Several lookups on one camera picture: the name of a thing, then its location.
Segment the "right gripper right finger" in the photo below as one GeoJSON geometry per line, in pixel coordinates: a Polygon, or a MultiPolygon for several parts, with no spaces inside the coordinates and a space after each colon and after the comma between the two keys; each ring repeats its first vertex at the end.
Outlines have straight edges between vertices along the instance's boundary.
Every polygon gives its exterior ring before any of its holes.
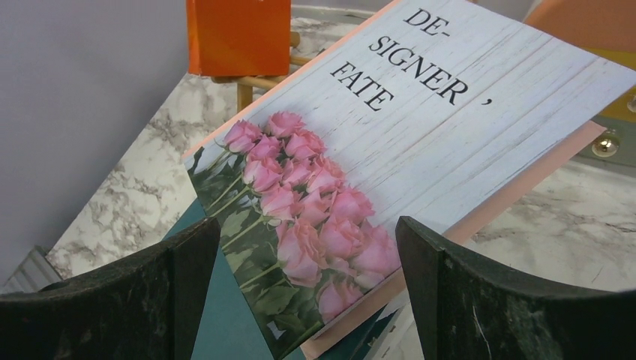
{"type": "Polygon", "coordinates": [[[544,279],[402,216],[397,248],[426,359],[633,359],[635,291],[544,279]]]}

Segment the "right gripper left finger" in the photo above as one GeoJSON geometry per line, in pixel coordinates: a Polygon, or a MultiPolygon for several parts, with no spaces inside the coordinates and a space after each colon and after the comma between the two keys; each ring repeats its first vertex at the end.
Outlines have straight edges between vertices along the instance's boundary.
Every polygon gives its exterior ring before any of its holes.
{"type": "Polygon", "coordinates": [[[220,240],[201,220],[38,292],[1,297],[3,359],[189,359],[220,240]]]}

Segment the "white rose Designer Fate book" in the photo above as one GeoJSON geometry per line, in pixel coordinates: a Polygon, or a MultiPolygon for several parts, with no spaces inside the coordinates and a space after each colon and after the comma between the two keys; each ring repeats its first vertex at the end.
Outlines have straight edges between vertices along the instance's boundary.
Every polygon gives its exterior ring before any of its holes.
{"type": "Polygon", "coordinates": [[[439,233],[576,134],[551,36],[468,1],[394,1],[184,158],[273,359],[401,268],[395,227],[439,233]]]}

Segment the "orange Fashion Show book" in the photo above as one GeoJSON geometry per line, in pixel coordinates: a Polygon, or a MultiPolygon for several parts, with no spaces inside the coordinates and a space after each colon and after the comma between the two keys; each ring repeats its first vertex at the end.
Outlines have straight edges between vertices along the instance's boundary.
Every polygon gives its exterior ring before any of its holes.
{"type": "Polygon", "coordinates": [[[185,5],[190,74],[287,74],[290,0],[187,0],[185,5]]]}

